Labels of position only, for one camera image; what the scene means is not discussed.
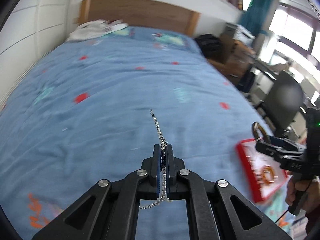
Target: silver bolt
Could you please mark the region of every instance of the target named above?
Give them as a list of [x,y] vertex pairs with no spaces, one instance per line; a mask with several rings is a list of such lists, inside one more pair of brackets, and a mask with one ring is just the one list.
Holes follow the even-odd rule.
[[146,171],[146,170],[138,170],[138,171],[137,171],[137,174],[138,174],[139,176],[144,176],[144,175],[147,174],[147,171]]
[[182,169],[179,171],[179,173],[182,175],[182,176],[187,176],[190,174],[190,171],[187,170],[187,169]]
[[102,179],[102,180],[99,181],[98,185],[100,187],[106,187],[106,186],[109,185],[109,181],[107,181],[106,179]]
[[228,182],[224,179],[221,179],[218,181],[218,186],[219,187],[226,187],[226,186],[228,186]]

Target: red jewelry box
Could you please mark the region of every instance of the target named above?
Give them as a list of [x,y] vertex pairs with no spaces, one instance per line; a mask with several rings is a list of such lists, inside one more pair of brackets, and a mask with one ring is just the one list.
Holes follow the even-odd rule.
[[255,139],[243,140],[236,145],[236,151],[244,167],[253,201],[258,203],[273,195],[288,176],[272,157],[257,152],[255,145]]

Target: silver chain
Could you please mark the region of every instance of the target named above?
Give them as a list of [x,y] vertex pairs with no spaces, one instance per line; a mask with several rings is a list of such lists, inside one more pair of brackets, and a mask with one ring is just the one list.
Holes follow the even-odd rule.
[[[165,150],[165,148],[167,146],[167,141],[165,140],[165,138],[162,135],[159,123],[158,123],[157,118],[156,118],[155,114],[153,113],[152,109],[150,109],[150,113],[151,113],[151,116],[153,118],[153,121],[155,122],[157,133],[158,133],[158,136],[159,136],[159,139],[160,139],[161,163],[162,163],[162,162],[165,162],[164,150]],[[155,202],[153,202],[152,204],[147,205],[147,206],[139,206],[139,208],[140,209],[152,208],[152,207],[160,205],[160,203],[162,201],[164,201],[164,200],[166,200],[168,202],[172,201],[172,200],[169,200],[167,198],[167,177],[166,177],[166,173],[165,173],[165,166],[162,168],[162,191],[161,191],[160,197]]]

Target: blue bedsheet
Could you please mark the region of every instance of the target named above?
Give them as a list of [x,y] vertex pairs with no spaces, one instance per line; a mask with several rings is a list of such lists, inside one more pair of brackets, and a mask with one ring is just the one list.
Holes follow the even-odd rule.
[[[140,168],[159,144],[150,108],[186,168],[251,197],[235,144],[260,116],[192,39],[129,27],[62,44],[1,112],[0,204],[23,239],[98,180]],[[140,211],[136,239],[188,239],[185,202]]]

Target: white towel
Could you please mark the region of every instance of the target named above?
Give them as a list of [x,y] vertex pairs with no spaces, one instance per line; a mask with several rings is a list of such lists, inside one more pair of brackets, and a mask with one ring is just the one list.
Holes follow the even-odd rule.
[[122,20],[114,22],[97,20],[81,24],[76,30],[70,33],[67,41],[86,41],[104,36],[108,33],[119,31],[128,27],[128,24],[122,23]]

